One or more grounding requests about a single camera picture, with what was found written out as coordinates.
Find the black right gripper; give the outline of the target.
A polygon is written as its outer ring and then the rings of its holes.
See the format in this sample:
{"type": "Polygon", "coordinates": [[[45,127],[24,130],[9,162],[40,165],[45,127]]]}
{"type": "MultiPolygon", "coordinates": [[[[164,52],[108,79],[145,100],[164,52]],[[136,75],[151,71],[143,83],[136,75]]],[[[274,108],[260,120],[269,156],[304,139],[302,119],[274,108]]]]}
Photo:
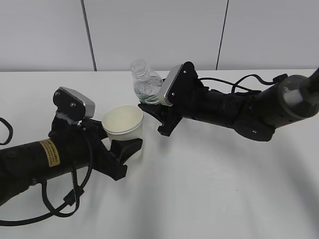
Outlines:
{"type": "Polygon", "coordinates": [[[239,96],[211,90],[196,80],[172,107],[144,103],[138,107],[161,122],[161,135],[170,136],[182,117],[209,124],[234,124],[239,117],[239,96]]]}

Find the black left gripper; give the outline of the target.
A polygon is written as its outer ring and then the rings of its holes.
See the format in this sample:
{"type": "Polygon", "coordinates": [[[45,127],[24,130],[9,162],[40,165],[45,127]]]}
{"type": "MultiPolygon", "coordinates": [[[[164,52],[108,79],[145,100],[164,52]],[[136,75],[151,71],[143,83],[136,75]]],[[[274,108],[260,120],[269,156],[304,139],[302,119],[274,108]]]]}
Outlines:
{"type": "Polygon", "coordinates": [[[93,169],[101,172],[114,181],[125,178],[127,166],[123,165],[143,145],[141,138],[115,140],[111,142],[111,154],[102,140],[107,133],[100,121],[84,118],[81,124],[69,124],[67,120],[55,117],[51,125],[49,138],[55,143],[60,157],[58,168],[67,173],[75,164],[77,169],[89,165],[90,152],[93,154],[93,169]]]}

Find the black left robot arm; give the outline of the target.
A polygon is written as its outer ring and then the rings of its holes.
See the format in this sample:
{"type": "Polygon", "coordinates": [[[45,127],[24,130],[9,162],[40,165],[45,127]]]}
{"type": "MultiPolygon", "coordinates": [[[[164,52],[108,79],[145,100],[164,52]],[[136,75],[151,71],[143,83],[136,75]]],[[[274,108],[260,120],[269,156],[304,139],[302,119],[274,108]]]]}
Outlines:
{"type": "Polygon", "coordinates": [[[54,119],[49,138],[0,151],[0,203],[26,191],[30,186],[69,173],[93,163],[93,170],[115,181],[126,176],[126,161],[143,144],[141,138],[112,140],[107,149],[102,140],[108,138],[101,122],[84,119],[79,125],[54,119]]]}

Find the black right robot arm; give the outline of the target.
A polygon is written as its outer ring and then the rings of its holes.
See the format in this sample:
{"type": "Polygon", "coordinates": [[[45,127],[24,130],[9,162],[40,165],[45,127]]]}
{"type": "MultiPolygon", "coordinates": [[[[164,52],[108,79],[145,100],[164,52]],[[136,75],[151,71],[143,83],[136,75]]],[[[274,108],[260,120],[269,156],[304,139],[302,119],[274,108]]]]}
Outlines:
{"type": "Polygon", "coordinates": [[[170,136],[183,118],[235,130],[254,141],[269,141],[277,128],[305,120],[319,112],[319,73],[282,74],[264,82],[263,91],[233,83],[230,93],[205,86],[192,63],[165,78],[160,103],[139,108],[160,122],[158,132],[170,136]]]}

